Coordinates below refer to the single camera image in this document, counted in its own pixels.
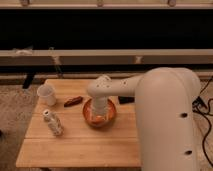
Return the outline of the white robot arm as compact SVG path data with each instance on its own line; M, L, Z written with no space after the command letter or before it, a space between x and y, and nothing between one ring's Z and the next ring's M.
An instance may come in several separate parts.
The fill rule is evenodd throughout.
M100 76L87 93L95 115L106 114L110 96L135 99L142 171L199 171L192 103L200 89L192 70L160 67L122 80Z

